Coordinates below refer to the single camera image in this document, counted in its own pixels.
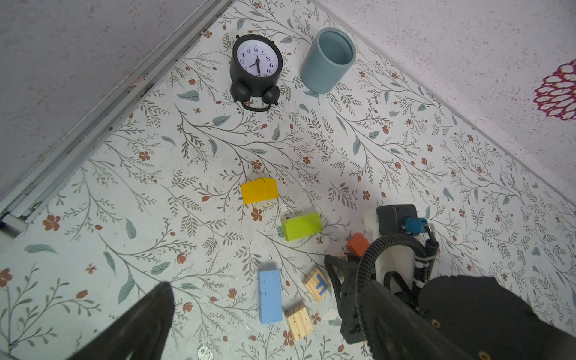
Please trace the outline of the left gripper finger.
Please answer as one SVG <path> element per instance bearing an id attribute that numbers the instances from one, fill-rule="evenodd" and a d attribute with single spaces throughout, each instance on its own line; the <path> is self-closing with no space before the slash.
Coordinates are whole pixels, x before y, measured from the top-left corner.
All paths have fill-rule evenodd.
<path id="1" fill-rule="evenodd" d="M 172 326 L 175 298 L 159 283 L 72 359 L 160 359 Z"/>

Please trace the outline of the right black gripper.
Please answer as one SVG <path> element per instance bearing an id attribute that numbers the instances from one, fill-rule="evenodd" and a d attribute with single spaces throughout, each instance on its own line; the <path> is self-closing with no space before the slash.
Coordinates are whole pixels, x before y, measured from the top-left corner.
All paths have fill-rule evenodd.
<path id="1" fill-rule="evenodd" d="M 325 256 L 325 267 L 334 290 L 338 314 L 342 320 L 340 333 L 348 344 L 365 340 L 356 308 L 356 276 L 361 257 L 353 254 Z"/>

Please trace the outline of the red-orange wooden block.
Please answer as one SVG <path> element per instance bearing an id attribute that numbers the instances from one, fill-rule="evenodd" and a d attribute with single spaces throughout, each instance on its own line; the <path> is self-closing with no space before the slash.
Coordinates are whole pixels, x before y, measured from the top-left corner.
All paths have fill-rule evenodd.
<path id="1" fill-rule="evenodd" d="M 357 257 L 363 257 L 369 247 L 369 241 L 361 232 L 354 233 L 346 243 L 347 252 Z"/>

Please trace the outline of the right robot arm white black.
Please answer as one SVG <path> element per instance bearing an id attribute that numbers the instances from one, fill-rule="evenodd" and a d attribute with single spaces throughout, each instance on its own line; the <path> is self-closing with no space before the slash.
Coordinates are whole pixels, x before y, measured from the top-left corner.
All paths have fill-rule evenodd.
<path id="1" fill-rule="evenodd" d="M 442 276 L 418 295 L 393 271 L 356 289 L 360 257 L 325 257 L 348 344 L 373 359 L 574 359 L 575 337 L 539 319 L 492 277 Z"/>

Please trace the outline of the lime green rectangular block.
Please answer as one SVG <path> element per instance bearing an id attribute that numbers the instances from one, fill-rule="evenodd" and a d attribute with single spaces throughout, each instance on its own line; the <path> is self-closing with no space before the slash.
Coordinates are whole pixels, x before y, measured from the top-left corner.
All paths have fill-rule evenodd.
<path id="1" fill-rule="evenodd" d="M 287 242 L 307 238 L 323 231 L 321 217 L 318 212 L 283 220 L 282 228 Z"/>

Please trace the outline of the light blue rectangular block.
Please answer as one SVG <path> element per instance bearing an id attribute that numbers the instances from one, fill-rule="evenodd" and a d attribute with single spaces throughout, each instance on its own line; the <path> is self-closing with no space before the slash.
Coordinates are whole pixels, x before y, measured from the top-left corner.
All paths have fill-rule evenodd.
<path id="1" fill-rule="evenodd" d="M 281 273 L 277 269 L 260 271 L 259 320 L 263 325 L 279 323 L 283 319 Z"/>

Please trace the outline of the yellow house-shaped block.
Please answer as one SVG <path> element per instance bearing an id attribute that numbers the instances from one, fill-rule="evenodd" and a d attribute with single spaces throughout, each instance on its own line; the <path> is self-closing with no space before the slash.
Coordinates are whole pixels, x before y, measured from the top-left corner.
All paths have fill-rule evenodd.
<path id="1" fill-rule="evenodd" d="M 258 178 L 241 185 L 243 203 L 249 205 L 279 197 L 278 185 L 273 178 Z"/>

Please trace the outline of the letter cube blue F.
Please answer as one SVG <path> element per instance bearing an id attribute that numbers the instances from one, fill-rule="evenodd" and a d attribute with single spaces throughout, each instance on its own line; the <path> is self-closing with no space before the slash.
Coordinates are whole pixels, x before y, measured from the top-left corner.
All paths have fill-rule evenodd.
<path id="1" fill-rule="evenodd" d="M 324 300 L 331 289 L 329 280 L 317 267 L 308 273 L 302 283 L 317 302 Z"/>

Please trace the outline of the natural grooved wood cube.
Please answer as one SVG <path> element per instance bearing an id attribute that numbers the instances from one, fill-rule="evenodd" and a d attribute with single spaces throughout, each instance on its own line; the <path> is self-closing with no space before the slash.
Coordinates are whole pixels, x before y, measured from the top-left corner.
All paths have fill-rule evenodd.
<path id="1" fill-rule="evenodd" d="M 286 312 L 285 316 L 289 333 L 295 342 L 305 338 L 314 330 L 308 309 L 303 303 Z"/>

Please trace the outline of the teal ceramic cup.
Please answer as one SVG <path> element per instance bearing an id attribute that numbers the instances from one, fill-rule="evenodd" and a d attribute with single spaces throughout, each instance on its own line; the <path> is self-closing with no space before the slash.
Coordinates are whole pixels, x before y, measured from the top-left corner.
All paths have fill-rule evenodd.
<path id="1" fill-rule="evenodd" d="M 329 93 L 356 60 L 351 38 L 337 28 L 319 31 L 300 70 L 304 85 L 317 94 Z"/>

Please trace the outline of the black alarm clock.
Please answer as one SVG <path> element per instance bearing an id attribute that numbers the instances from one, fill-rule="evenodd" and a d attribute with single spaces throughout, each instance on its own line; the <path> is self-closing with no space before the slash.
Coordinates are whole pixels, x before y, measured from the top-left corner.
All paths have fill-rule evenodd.
<path id="1" fill-rule="evenodd" d="M 245 110 L 263 113 L 278 105 L 278 80 L 284 67 L 273 40 L 258 34 L 237 36 L 232 48 L 229 92 Z"/>

